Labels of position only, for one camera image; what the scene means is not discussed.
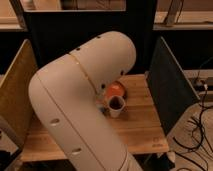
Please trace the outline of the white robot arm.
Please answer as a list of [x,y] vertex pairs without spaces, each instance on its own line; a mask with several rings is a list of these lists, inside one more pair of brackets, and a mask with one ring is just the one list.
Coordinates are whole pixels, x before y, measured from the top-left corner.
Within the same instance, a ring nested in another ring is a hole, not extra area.
[[32,107],[77,171],[143,171],[96,106],[96,98],[134,66],[136,48],[109,31],[39,69]]

